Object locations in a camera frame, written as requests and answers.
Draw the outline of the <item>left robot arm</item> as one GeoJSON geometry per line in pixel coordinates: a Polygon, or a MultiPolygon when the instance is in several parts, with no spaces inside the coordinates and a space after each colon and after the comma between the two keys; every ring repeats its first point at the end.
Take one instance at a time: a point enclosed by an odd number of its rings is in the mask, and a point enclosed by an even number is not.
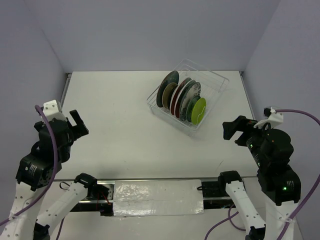
{"type": "Polygon", "coordinates": [[[9,217],[0,223],[4,227],[2,240],[49,240],[79,201],[98,194],[97,179],[81,173],[55,203],[40,212],[62,163],[70,158],[71,146],[89,131],[76,110],[70,111],[76,123],[72,125],[60,110],[35,109],[42,117],[34,125],[39,140],[19,163],[14,202],[9,217]]]}

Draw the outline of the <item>blue floral white plate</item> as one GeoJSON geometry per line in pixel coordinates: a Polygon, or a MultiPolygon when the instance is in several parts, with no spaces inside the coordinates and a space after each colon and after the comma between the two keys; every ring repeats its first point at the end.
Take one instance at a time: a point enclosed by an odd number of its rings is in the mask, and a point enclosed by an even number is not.
{"type": "Polygon", "coordinates": [[[187,119],[187,107],[188,107],[189,101],[194,96],[200,95],[200,93],[201,93],[201,83],[195,82],[191,86],[191,88],[187,91],[187,94],[183,99],[182,106],[180,109],[180,117],[179,117],[181,121],[185,121],[187,119]]]}

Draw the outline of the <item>black metal base rail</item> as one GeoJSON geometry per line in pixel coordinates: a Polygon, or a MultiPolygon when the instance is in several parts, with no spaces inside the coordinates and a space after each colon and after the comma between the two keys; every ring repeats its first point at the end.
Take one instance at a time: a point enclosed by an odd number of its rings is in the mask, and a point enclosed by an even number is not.
{"type": "MultiPolygon", "coordinates": [[[[107,184],[102,181],[97,184],[97,189],[93,191],[93,194],[77,203],[71,212],[98,212],[101,216],[113,217],[115,192],[116,188],[114,183],[107,184]]],[[[196,187],[196,192],[202,195],[204,210],[229,210],[235,208],[231,197],[223,193],[220,189],[217,179],[201,181],[200,185],[196,187]]]]}

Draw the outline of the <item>blue patterned dark-rimmed plate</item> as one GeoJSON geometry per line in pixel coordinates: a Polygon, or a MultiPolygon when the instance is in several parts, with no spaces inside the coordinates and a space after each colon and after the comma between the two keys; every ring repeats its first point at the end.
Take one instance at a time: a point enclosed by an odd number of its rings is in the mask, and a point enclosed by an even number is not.
{"type": "Polygon", "coordinates": [[[199,95],[194,96],[190,101],[189,104],[187,106],[187,110],[186,110],[186,119],[189,123],[192,122],[192,111],[193,108],[195,106],[195,104],[197,103],[197,101],[200,99],[201,97],[199,95]]]}

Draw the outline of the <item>silver foil covered panel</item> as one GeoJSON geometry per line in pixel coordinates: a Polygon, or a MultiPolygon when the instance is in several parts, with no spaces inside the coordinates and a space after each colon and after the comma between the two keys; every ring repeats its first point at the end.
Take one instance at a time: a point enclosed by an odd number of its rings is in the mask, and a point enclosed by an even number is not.
{"type": "Polygon", "coordinates": [[[199,179],[116,181],[113,215],[116,217],[186,216],[204,213],[199,179]]]}

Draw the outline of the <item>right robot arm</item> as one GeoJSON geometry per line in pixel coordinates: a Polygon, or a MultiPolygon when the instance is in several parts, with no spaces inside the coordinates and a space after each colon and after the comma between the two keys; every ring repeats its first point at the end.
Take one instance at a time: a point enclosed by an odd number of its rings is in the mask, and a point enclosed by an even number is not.
{"type": "Polygon", "coordinates": [[[224,140],[230,140],[236,132],[238,146],[248,148],[258,170],[257,178],[265,197],[265,219],[256,211],[245,190],[240,174],[221,172],[217,190],[230,196],[245,226],[247,240],[275,240],[301,199],[301,181],[290,167],[294,152],[290,136],[277,129],[284,121],[280,113],[271,113],[264,120],[256,121],[238,116],[234,121],[222,124],[224,140]]]}

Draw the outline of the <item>teal glazed brown-rimmed plate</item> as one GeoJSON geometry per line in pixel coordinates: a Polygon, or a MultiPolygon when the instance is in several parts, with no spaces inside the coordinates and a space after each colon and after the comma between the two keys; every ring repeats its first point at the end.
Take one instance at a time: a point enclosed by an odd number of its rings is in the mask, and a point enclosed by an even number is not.
{"type": "Polygon", "coordinates": [[[163,107],[163,103],[162,103],[162,97],[163,97],[163,93],[165,88],[171,84],[171,83],[178,83],[179,82],[179,73],[176,70],[171,71],[161,82],[161,84],[159,85],[158,88],[158,92],[156,95],[156,104],[158,107],[162,108],[163,107]]]}

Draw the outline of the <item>red plate with teal flower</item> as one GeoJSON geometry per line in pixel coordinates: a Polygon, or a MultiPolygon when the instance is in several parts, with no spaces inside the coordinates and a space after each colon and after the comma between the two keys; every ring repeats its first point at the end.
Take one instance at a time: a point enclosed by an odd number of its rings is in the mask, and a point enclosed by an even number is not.
{"type": "Polygon", "coordinates": [[[181,94],[181,91],[184,89],[184,87],[191,81],[192,79],[190,77],[187,77],[186,79],[184,79],[179,85],[178,87],[174,90],[173,94],[172,94],[172,98],[170,101],[170,113],[174,116],[175,115],[175,106],[176,103],[178,101],[178,97],[181,94]]]}

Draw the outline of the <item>beige brown-rimmed plate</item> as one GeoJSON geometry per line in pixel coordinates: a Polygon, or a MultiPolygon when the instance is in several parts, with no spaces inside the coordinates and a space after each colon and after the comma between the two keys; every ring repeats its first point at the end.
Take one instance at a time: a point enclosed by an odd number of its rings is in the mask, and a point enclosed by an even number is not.
{"type": "Polygon", "coordinates": [[[177,83],[172,82],[172,83],[169,83],[166,86],[166,88],[164,89],[163,94],[162,94],[162,105],[165,109],[169,109],[169,102],[170,102],[172,94],[177,86],[178,86],[177,83]]]}

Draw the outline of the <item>lime green plate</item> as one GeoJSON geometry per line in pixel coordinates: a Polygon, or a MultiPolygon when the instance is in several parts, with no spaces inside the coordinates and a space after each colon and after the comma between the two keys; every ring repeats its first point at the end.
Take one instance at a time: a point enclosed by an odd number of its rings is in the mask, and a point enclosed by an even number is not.
{"type": "Polygon", "coordinates": [[[193,125],[198,125],[202,121],[206,112],[206,107],[207,101],[204,97],[197,100],[191,113],[191,123],[193,125]]]}

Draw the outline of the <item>white plate with red back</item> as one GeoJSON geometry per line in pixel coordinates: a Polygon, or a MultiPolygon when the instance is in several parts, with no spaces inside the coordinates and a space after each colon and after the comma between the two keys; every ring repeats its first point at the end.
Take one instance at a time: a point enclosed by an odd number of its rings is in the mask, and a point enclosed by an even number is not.
{"type": "Polygon", "coordinates": [[[188,90],[191,88],[191,86],[193,84],[195,84],[196,81],[194,79],[192,79],[184,88],[183,90],[181,91],[178,99],[177,99],[177,102],[176,102],[176,105],[175,105],[175,113],[174,113],[174,116],[179,119],[180,118],[180,110],[181,110],[181,107],[182,107],[182,103],[183,103],[183,100],[188,92],[188,90]]]}

